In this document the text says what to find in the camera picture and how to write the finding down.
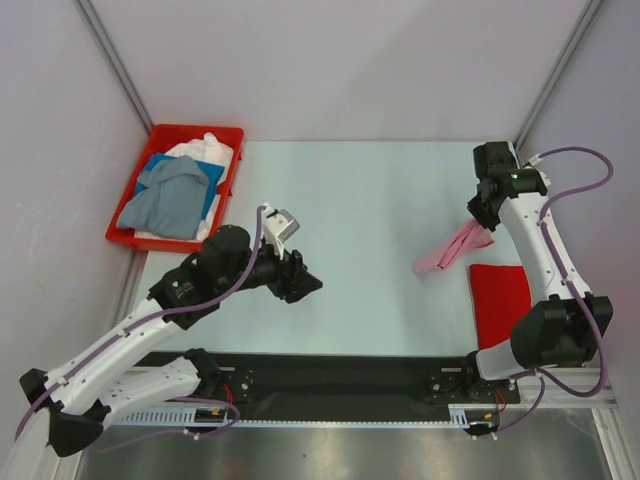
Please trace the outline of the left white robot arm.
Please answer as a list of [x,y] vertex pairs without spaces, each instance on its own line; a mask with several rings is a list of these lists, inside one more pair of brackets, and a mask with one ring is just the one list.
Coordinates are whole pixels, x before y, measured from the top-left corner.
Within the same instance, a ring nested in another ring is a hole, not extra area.
[[150,288],[147,297],[116,327],[67,364],[31,369],[20,384],[30,407],[16,432],[46,412],[48,443],[60,457],[80,452],[121,418],[166,400],[214,397],[221,376],[213,358],[192,349],[177,360],[125,380],[123,374],[164,341],[186,332],[238,291],[266,287],[296,303],[321,289],[302,254],[284,249],[279,237],[258,226],[220,227]]

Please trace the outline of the pink t shirt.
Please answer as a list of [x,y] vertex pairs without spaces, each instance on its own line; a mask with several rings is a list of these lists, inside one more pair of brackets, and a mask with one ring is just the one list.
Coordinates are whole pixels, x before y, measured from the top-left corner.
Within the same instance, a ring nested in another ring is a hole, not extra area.
[[491,246],[492,232],[476,219],[466,220],[450,237],[412,263],[412,271],[421,275],[450,268],[460,257]]

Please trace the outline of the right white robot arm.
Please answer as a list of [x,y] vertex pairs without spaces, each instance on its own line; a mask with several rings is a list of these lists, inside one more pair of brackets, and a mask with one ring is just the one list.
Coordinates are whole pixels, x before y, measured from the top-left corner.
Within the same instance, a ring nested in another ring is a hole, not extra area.
[[[551,207],[568,196],[595,190],[612,176],[562,193],[549,193],[550,181],[537,165],[537,154],[520,165],[505,141],[487,142],[473,150],[475,196],[467,208],[490,231],[504,226],[524,268],[531,309],[515,324],[510,337],[470,353],[461,376],[463,393],[484,401],[497,381],[534,375],[551,380],[579,398],[598,394],[608,376],[604,333],[613,317],[606,296],[597,296],[579,274],[557,230]],[[594,387],[579,391],[551,373],[553,367],[581,364],[597,358],[600,373]]]

